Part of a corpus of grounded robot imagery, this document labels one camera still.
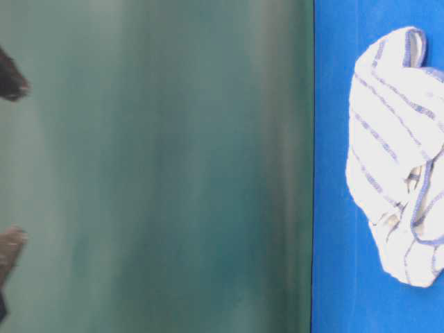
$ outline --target cloth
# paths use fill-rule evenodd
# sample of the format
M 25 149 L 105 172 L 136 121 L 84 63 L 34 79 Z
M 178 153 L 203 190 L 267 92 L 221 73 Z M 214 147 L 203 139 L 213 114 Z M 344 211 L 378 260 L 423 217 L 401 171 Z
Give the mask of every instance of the cloth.
M 382 268 L 417 287 L 444 268 L 444 73 L 421 67 L 425 51 L 409 26 L 359 57 L 345 171 Z

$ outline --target black object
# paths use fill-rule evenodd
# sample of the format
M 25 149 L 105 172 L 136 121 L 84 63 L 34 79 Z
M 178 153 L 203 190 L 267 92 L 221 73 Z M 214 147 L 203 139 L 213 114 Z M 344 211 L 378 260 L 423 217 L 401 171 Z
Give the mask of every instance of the black object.
M 11 270 L 15 267 L 17 258 L 28 237 L 19 227 L 13 226 L 0 234 L 0 290 L 3 288 Z M 8 314 L 3 294 L 0 291 L 0 322 Z
M 15 102 L 28 92 L 28 81 L 19 72 L 14 60 L 0 48 L 0 97 Z

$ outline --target striped towel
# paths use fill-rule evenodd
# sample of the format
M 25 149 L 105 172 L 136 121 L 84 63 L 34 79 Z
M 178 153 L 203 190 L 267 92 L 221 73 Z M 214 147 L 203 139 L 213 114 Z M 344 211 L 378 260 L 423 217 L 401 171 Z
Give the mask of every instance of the striped towel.
M 421 67 L 425 49 L 410 26 L 357 60 L 345 171 L 382 268 L 417 287 L 444 268 L 444 73 Z

